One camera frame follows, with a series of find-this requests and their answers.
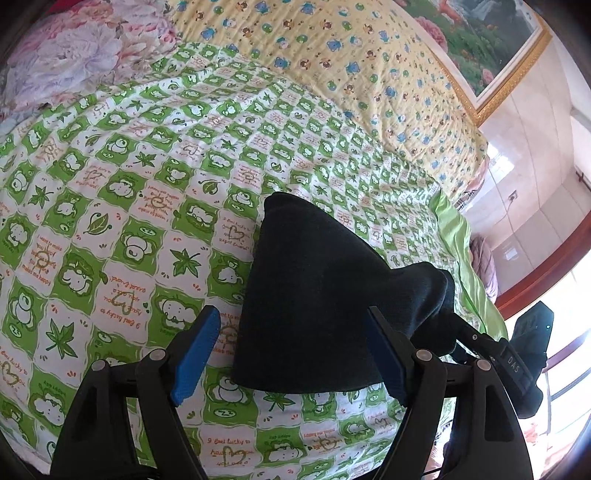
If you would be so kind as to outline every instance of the green and white quilt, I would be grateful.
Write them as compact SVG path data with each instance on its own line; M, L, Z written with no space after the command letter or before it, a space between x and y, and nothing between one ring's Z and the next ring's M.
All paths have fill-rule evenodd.
M455 275L428 207L438 185L334 104L231 50L182 44L153 68L46 110L0 147L0 426L20 455L49 463L92 361L139 360L212 304L222 330L178 409L207 474L373 469L403 415L383 385L281 395L229 379L263 201L291 192L390 266L430 261ZM129 410L150 463L135 401Z

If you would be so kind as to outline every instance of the black device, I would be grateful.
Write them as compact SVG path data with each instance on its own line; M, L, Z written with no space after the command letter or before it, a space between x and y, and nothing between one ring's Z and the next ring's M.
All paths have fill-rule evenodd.
M538 303L517 322L519 342L514 346L504 339L495 342L457 317L458 340L483 358L464 352L460 358L464 364L450 364L428 350L416 350L377 307L370 307L365 319L369 350L388 393L407 407L375 480L420 480L445 397L457 401L440 479L533 479L517 415L535 413L539 407L537 377L518 351L545 356L552 320L551 310ZM3 478L207 480L176 407L196 388L219 326L219 312L206 306L191 328L179 332L166 350L156 349L139 362L116 367L95 361L66 416L50 475L23 462L0 434ZM139 399L156 468L138 462L127 415L128 397Z

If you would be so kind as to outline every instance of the black cloth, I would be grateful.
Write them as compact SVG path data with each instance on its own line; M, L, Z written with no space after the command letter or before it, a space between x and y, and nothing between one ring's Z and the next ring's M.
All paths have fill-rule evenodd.
M449 272L423 262L390 269L367 243L315 205L286 193L265 218L240 320L232 379L278 393L358 390L381 382L365 315L377 306L416 348L450 353Z

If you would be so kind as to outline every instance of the yellow cartoon print bedsheet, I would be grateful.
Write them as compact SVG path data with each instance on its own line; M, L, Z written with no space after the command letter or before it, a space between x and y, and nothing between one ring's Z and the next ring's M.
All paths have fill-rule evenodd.
M447 77L394 2L170 0L185 40L207 41L335 101L452 201L486 154Z

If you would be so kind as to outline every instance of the pink fabric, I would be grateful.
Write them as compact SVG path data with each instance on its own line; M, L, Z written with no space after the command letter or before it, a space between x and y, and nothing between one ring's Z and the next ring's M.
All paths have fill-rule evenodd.
M486 296L494 303L499 294L499 284L496 280L492 250L482 235L476 235L470 240L470 251L472 252L472 268L482 280Z
M82 2L82 0L57 0L57 2L54 3L49 9L49 13L56 14L58 12L63 12L64 10L68 10L80 2Z
M7 61L0 120L148 73L176 45L164 11L165 0L84 0L44 18Z

